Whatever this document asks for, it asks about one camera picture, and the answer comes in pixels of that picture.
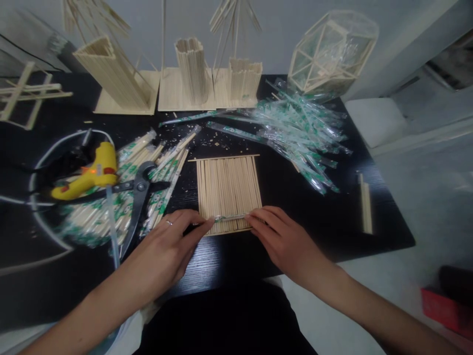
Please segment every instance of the wooden base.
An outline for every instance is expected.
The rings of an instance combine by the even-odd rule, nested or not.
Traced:
[[[208,111],[217,109],[211,69],[207,69],[207,73],[208,100],[202,105],[192,105],[184,93],[179,68],[165,68],[161,77],[158,111]]]
[[[159,71],[139,71],[140,74],[145,78],[149,85],[153,88],[153,93],[149,98],[149,108],[147,110],[135,110],[135,109],[124,109],[121,108],[115,100],[105,91],[102,89],[100,93],[99,101],[97,102],[97,106],[95,107],[94,113],[99,114],[128,114],[128,115],[154,115],[156,110],[156,101],[158,99],[158,90],[160,84],[160,77],[161,73]],[[140,87],[144,89],[149,89],[143,79],[138,75],[135,74],[135,80],[140,85]]]
[[[215,69],[213,74],[218,77],[214,79],[215,85],[215,104],[217,108],[253,108],[258,103],[256,97],[245,100],[232,100],[229,92],[229,69]]]

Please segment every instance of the table surface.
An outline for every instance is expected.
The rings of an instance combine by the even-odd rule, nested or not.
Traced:
[[[263,76],[259,99],[270,96],[271,88],[264,82],[266,78],[274,81],[276,76]],[[92,110],[101,88],[91,76],[59,73],[55,74],[54,81],[62,83],[64,91],[73,91],[74,96],[46,101],[32,131],[2,123],[1,195],[24,199],[27,196],[29,176],[11,168],[6,161],[32,167],[54,142],[79,129],[107,131],[120,147],[153,127],[157,141],[167,139],[168,144],[175,144],[195,123],[205,126],[207,122],[202,119],[158,129],[159,122],[174,117],[172,112],[167,115],[157,112],[154,116],[95,115]],[[346,112],[340,99],[330,104],[336,111]],[[180,117],[188,114],[177,112]],[[226,119],[213,120],[249,132],[258,128]],[[353,154],[330,156],[339,164],[336,169],[328,171],[341,190],[339,194],[320,195],[289,161],[269,147],[208,128],[203,128],[196,137],[196,147],[190,158],[260,154],[256,157],[256,169],[263,205],[283,208],[335,262],[415,245],[350,118],[346,120],[344,132],[349,137],[344,144],[353,150]],[[364,181],[370,184],[374,235],[362,232],[358,173],[363,173]],[[196,164],[193,162],[185,163],[167,211],[181,208],[198,208]],[[74,246],[72,252],[55,261],[2,276],[6,267],[53,257],[64,250],[35,223],[27,206],[0,204],[0,230],[0,332],[58,320],[112,272],[107,244],[96,249]],[[250,232],[205,237],[199,243],[185,276],[164,298],[280,273]]]

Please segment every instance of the wooden board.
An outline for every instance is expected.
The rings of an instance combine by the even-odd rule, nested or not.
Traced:
[[[165,68],[161,76],[158,111],[207,111],[215,110],[215,94],[213,92],[211,69],[208,73],[208,100],[203,105],[192,105],[186,98],[182,88],[179,68]]]
[[[112,99],[112,97],[105,91],[105,89],[102,89],[94,113],[154,115],[156,110],[156,101],[158,99],[158,89],[160,85],[161,73],[159,71],[139,71],[139,73],[148,82],[148,84],[151,85],[154,91],[154,93],[150,95],[150,103],[149,108],[147,110],[123,109]],[[148,86],[146,85],[146,83],[143,82],[143,79],[138,75],[138,73],[135,74],[135,80],[140,85],[140,87],[148,88]]]
[[[261,208],[261,194],[255,156],[196,160],[199,213],[210,216],[232,216]],[[206,235],[248,230],[244,218],[217,222]]]
[[[218,77],[214,80],[216,108],[253,108],[258,103],[256,97],[246,100],[232,100],[229,92],[229,69],[215,69],[213,74]]]

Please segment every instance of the black pants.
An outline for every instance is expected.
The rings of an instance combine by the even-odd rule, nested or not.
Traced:
[[[144,327],[135,354],[317,354],[284,291],[266,282],[174,298]]]

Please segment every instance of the wooden skewer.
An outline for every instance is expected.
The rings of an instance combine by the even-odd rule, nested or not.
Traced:
[[[246,158],[246,157],[260,156],[259,154],[248,154],[248,155],[238,155],[234,157],[216,157],[216,158],[203,158],[203,159],[191,159],[188,161],[200,161],[200,160],[214,160],[214,159],[236,159],[236,158]]]
[[[197,167],[199,211],[210,215],[244,215],[261,207],[254,156],[194,160]],[[248,228],[243,219],[216,223],[208,235]]]

